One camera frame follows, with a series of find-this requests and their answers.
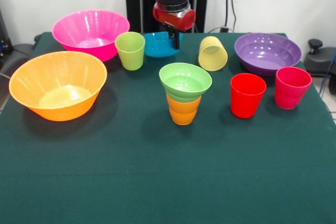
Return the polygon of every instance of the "orange cup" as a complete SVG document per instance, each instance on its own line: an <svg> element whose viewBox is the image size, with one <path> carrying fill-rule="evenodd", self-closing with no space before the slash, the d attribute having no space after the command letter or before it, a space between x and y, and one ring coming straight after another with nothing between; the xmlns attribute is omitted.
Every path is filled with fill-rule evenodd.
<svg viewBox="0 0 336 224"><path fill-rule="evenodd" d="M169 112L174 123L178 125L191 124L196 116L201 97L192 102L176 102L167 95Z"/></svg>

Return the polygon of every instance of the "green bowl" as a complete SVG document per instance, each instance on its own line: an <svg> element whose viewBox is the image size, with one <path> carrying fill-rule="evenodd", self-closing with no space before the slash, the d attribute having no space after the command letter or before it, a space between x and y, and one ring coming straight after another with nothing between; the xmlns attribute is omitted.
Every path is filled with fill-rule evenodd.
<svg viewBox="0 0 336 224"><path fill-rule="evenodd" d="M166 93L177 102L192 102L204 94L212 84L210 74L188 63L171 63L159 72Z"/></svg>

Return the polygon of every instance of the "black knob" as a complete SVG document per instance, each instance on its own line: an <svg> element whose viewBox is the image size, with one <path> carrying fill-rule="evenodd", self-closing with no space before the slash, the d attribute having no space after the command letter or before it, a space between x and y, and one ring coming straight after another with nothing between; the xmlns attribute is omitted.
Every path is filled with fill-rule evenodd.
<svg viewBox="0 0 336 224"><path fill-rule="evenodd" d="M308 41L308 44L313 51L318 50L320 47L323 46L323 42L319 39L310 39Z"/></svg>

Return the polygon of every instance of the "plastic bowl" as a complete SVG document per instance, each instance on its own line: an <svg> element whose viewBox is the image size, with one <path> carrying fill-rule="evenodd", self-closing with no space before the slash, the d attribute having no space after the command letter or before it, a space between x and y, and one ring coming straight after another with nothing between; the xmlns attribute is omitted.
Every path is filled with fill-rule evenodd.
<svg viewBox="0 0 336 224"><path fill-rule="evenodd" d="M169 39L167 31L158 33L145 34L146 40L145 55L154 58L169 57L177 54L180 50L174 49L173 40ZM180 33L180 44L182 43L183 35Z"/></svg>
<svg viewBox="0 0 336 224"><path fill-rule="evenodd" d="M210 74L188 63L171 63L159 72L166 93L177 102L192 102L204 94L212 84Z"/></svg>
<svg viewBox="0 0 336 224"><path fill-rule="evenodd" d="M82 52L53 52L19 67L9 82L12 97L51 121L85 114L107 78L105 65Z"/></svg>
<svg viewBox="0 0 336 224"><path fill-rule="evenodd" d="M302 55L293 41L265 33L241 36L235 43L235 50L241 64L260 76L275 76L280 68L296 65Z"/></svg>
<svg viewBox="0 0 336 224"><path fill-rule="evenodd" d="M129 31L130 23L109 10L82 10L69 14L53 27L53 37L68 51L85 52L107 61L117 54L114 41Z"/></svg>

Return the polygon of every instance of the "cup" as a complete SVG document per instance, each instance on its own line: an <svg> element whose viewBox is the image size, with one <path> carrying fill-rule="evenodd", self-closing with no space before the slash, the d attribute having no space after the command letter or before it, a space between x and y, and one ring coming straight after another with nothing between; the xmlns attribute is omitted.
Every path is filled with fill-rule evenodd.
<svg viewBox="0 0 336 224"><path fill-rule="evenodd" d="M275 103L284 110L294 109L312 83L312 77L303 69L284 67L277 71Z"/></svg>
<svg viewBox="0 0 336 224"><path fill-rule="evenodd" d="M202 97L199 97L193 102L177 102L170 98L169 95L166 96L173 122L178 125L191 124L196 116L197 108Z"/></svg>
<svg viewBox="0 0 336 224"><path fill-rule="evenodd" d="M145 38L133 31L119 35L115 45L123 67L130 71L138 70L143 65Z"/></svg>
<svg viewBox="0 0 336 224"><path fill-rule="evenodd" d="M226 65L227 60L227 52L217 37L208 36L202 40L198 54L198 63L202 68L217 71Z"/></svg>
<svg viewBox="0 0 336 224"><path fill-rule="evenodd" d="M251 118L266 91L265 81L255 74L241 73L231 79L231 111L238 118Z"/></svg>

